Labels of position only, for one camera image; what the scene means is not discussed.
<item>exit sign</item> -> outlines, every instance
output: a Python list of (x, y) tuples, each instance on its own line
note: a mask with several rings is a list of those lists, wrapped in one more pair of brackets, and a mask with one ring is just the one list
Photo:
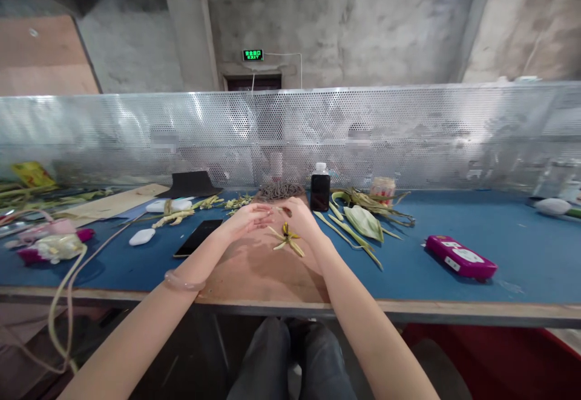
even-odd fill
[(252, 49), (242, 51), (243, 61), (264, 61), (264, 52), (262, 49)]

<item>metal partition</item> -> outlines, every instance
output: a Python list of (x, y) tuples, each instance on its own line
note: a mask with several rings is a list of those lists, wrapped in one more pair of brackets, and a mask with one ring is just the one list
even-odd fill
[(556, 157), (581, 158), (581, 82), (0, 99), (8, 179), (36, 160), (66, 184), (207, 169), (240, 188), (324, 161), (335, 186), (526, 190)]

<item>black smartphone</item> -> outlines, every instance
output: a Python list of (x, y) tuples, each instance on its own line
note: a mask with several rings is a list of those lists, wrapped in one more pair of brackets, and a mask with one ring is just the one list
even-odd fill
[(200, 223), (186, 242), (180, 247), (174, 258), (187, 258), (208, 236), (222, 224), (222, 220), (205, 220)]
[(310, 177), (310, 210), (327, 212), (329, 210), (329, 192), (331, 176), (314, 174)]

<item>yellow package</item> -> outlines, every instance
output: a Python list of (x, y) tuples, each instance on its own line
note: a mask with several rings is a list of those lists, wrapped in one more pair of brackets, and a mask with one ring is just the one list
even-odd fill
[(12, 170), (28, 187), (51, 186), (56, 182), (37, 161), (12, 164)]

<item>wooden table edge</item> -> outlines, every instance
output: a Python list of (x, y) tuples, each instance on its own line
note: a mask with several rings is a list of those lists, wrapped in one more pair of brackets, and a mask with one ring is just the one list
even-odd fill
[[(54, 296), (51, 287), (0, 286), (0, 301), (47, 303)], [(148, 292), (103, 289), (76, 289), (76, 304), (87, 306), (133, 307)], [(201, 295), (195, 310), (239, 315), (333, 316), (330, 303), (289, 301), (218, 300)], [(534, 304), (454, 302), (428, 300), (377, 300), (394, 322), (477, 324), (480, 326), (557, 327), (581, 329), (581, 303)]]

